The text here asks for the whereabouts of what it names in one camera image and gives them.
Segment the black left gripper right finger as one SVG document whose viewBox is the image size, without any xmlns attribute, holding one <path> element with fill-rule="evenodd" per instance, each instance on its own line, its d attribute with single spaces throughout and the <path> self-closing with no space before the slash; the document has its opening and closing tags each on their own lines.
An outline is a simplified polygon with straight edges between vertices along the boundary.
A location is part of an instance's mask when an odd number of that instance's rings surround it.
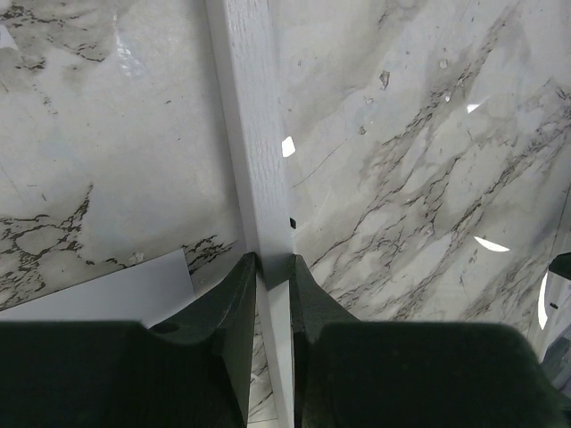
<svg viewBox="0 0 571 428">
<path fill-rule="evenodd" d="M 570 402 L 502 324 L 361 321 L 289 262 L 298 427 L 567 427 Z"/>
</svg>

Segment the white picture frame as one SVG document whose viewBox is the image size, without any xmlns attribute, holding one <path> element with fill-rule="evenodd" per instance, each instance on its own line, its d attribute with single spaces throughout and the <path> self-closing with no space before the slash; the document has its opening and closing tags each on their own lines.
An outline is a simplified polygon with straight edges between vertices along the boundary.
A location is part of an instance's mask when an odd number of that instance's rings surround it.
<svg viewBox="0 0 571 428">
<path fill-rule="evenodd" d="M 282 427 L 294 426 L 289 259 L 294 242 L 282 153 L 277 65 L 265 1 L 206 4 L 244 242 L 258 255 L 258 310 Z"/>
</svg>

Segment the white photo paper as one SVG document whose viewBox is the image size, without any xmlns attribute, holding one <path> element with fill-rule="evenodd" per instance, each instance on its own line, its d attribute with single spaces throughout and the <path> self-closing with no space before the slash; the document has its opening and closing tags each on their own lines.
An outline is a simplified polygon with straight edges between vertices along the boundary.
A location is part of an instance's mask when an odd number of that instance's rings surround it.
<svg viewBox="0 0 571 428">
<path fill-rule="evenodd" d="M 149 328 L 195 301 L 182 250 L 3 310 L 3 322 L 136 321 Z"/>
</svg>

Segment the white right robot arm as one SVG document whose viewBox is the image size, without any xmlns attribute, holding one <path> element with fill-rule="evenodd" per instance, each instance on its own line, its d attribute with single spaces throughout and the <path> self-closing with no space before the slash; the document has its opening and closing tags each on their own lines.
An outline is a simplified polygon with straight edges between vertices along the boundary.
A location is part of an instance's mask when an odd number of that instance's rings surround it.
<svg viewBox="0 0 571 428">
<path fill-rule="evenodd" d="M 549 264 L 538 300 L 538 322 L 543 334 L 542 369 L 561 389 L 570 379 L 570 253 Z"/>
</svg>

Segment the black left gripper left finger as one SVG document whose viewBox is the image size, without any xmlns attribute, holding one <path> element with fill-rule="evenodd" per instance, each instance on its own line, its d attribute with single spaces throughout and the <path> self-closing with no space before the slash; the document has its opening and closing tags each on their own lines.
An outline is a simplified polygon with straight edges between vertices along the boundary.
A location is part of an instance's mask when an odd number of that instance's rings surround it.
<svg viewBox="0 0 571 428">
<path fill-rule="evenodd" d="M 1 325 L 4 427 L 244 427 L 256 257 L 158 325 Z"/>
</svg>

